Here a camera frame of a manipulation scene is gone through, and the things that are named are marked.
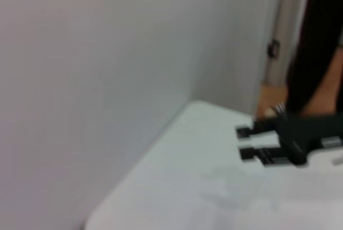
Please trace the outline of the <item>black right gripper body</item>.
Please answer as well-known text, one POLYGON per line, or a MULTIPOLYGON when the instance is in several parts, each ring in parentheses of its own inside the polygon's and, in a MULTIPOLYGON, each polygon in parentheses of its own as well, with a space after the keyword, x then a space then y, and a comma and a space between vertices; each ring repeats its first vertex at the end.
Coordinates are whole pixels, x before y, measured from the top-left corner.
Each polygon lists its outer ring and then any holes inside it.
POLYGON ((285 114, 276 119, 275 131, 289 161, 305 165, 313 151, 342 147, 342 113, 309 117, 285 114))

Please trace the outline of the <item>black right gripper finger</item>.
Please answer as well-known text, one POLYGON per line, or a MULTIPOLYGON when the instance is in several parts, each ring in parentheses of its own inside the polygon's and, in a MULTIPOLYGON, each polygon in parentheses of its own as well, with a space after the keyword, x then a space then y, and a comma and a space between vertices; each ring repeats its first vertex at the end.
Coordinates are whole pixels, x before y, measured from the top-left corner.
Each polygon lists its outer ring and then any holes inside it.
POLYGON ((250 138, 253 135, 259 135, 271 132, 276 129, 276 120, 256 120, 252 126, 238 126, 235 128, 238 139, 250 138))
POLYGON ((263 166, 291 164, 281 147, 240 147, 240 158, 243 162, 258 159, 263 166))

